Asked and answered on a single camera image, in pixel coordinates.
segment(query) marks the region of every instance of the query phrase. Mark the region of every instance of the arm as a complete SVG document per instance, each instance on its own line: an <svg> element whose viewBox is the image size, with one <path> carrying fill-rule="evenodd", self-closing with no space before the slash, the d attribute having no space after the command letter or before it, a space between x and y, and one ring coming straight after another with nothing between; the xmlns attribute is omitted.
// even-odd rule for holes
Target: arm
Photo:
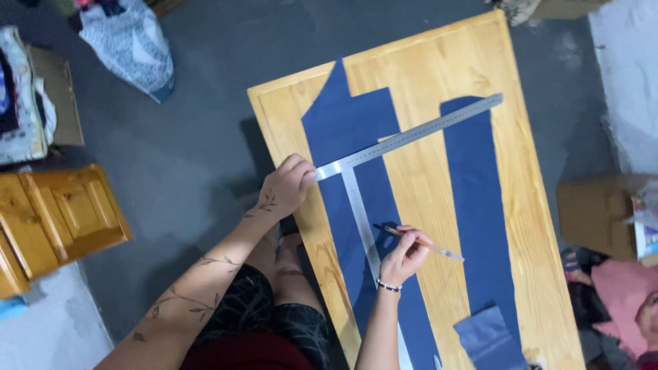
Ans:
<svg viewBox="0 0 658 370"><path fill-rule="evenodd" d="M158 298L96 369L178 369L251 250L299 206L314 175L304 158L288 157L265 178L257 206Z"/></svg>
<svg viewBox="0 0 658 370"><path fill-rule="evenodd" d="M386 284L402 286L409 277L416 273L427 257L429 249L415 243L416 239L428 243L432 241L420 230L412 226L398 226L405 231L400 243L382 261L379 279ZM359 348L356 370L389 369L399 370L397 353L397 303L400 292L377 289L374 307L368 321L365 337Z"/></svg>

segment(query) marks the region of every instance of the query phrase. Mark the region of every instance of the gray floor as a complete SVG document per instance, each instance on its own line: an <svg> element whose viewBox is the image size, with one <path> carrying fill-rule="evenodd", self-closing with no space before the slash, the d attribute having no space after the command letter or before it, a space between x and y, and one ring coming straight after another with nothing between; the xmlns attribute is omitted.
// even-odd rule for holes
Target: gray floor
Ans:
<svg viewBox="0 0 658 370"><path fill-rule="evenodd" d="M112 338L231 229L237 199L272 168L247 88L489 9L481 0L190 0L162 19L176 91L157 105L108 72L47 5L0 0L0 24L71 61L86 150L132 227L133 242L84 259ZM555 224L560 179L614 168L592 38L585 18L511 33Z"/></svg>

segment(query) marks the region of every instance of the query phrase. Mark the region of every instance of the bracelet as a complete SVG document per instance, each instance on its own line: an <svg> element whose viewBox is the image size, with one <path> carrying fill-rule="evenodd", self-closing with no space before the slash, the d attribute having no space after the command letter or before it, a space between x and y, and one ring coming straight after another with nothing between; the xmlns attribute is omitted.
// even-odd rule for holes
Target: bracelet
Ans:
<svg viewBox="0 0 658 370"><path fill-rule="evenodd" d="M391 290L393 292L399 292L402 290L402 285L401 286L392 286L389 284L386 284L385 282L382 282L379 278L375 280L377 282L377 285L381 286L382 288L386 288L388 290Z"/></svg>

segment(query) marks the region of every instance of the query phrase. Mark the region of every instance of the pen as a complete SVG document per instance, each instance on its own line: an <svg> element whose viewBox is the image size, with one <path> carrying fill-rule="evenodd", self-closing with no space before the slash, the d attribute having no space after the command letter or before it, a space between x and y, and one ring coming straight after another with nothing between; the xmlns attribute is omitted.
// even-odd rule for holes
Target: pen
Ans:
<svg viewBox="0 0 658 370"><path fill-rule="evenodd" d="M397 231L396 229L394 229L394 228L390 228L390 227L388 227L388 226L384 226L384 230L390 232L391 234L395 234L395 235L397 235L397 236L403 236L403 235L405 234L404 232ZM430 250L433 250L433 251L435 251L435 252L437 252L437 253L441 253L442 255L444 255L444 256L446 256L446 257L450 257L450 258L452 258L452 259L456 259L456 260L459 261L459 262L463 262L463 261L464 261L464 257L460 256L459 254L453 253L453 252L451 252L451 251L447 251L447 250L445 250L445 249L443 249L443 248L439 248L439 247L437 247L437 246L433 246L432 244L429 244L429 243L423 242L422 240L418 240L418 239L416 239L416 243L420 244L421 246L426 246L427 248L430 248Z"/></svg>

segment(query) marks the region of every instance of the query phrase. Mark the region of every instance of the wooden tabletop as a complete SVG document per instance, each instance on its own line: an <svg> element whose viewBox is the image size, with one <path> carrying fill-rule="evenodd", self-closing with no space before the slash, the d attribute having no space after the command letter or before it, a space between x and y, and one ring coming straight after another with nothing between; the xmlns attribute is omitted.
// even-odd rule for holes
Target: wooden tabletop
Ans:
<svg viewBox="0 0 658 370"><path fill-rule="evenodd" d="M542 174L509 31L502 11L363 51L343 60L352 96L389 88L401 131L439 116L438 106L465 95L503 92L492 109L505 226L522 349L548 369L583 369ZM248 90L275 165L300 153L313 160L301 117L334 62ZM442 132L384 155L403 224L425 230L459 253L459 235ZM317 185L295 212L324 301L351 367L361 337L338 265ZM470 315L463 266L431 253L418 281L445 369L472 369L453 325Z"/></svg>

